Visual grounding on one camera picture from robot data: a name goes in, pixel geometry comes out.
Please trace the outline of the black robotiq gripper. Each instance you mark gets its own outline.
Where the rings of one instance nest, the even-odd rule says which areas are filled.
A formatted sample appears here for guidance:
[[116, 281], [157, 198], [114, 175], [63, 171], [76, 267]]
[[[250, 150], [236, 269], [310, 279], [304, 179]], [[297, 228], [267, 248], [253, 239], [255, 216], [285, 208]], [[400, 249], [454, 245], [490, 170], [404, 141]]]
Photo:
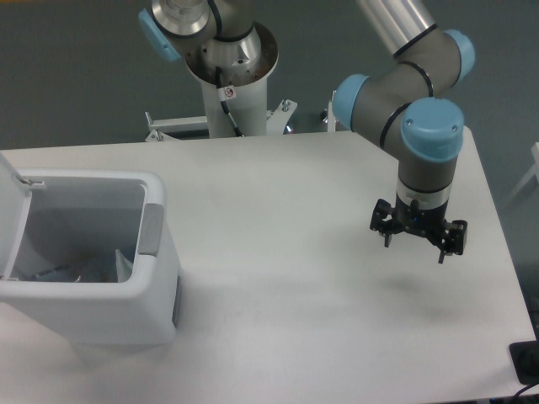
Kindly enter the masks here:
[[384, 238], [384, 247], [390, 247], [392, 236], [406, 232], [426, 238], [439, 248], [438, 263], [443, 264], [445, 257], [461, 256], [467, 243], [467, 221], [446, 221], [448, 201], [434, 209], [422, 210], [407, 205], [399, 197], [396, 205], [379, 199], [371, 216], [370, 229]]

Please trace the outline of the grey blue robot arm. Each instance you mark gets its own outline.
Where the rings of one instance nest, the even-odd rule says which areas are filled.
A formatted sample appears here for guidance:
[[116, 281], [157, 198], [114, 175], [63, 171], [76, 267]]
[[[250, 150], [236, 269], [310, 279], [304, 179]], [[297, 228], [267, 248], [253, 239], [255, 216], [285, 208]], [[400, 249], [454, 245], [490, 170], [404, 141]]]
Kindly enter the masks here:
[[[378, 77], [347, 77], [331, 106], [342, 126], [398, 161], [396, 200], [377, 201], [370, 228], [385, 239], [423, 237], [441, 256], [460, 255], [467, 223], [448, 221], [446, 208], [464, 117], [443, 94], [472, 70], [473, 45], [456, 30], [441, 30], [420, 1], [359, 6], [396, 62]], [[164, 60], [184, 60], [199, 81], [211, 136], [269, 133], [267, 80], [278, 49], [250, 1], [154, 1], [138, 22]]]

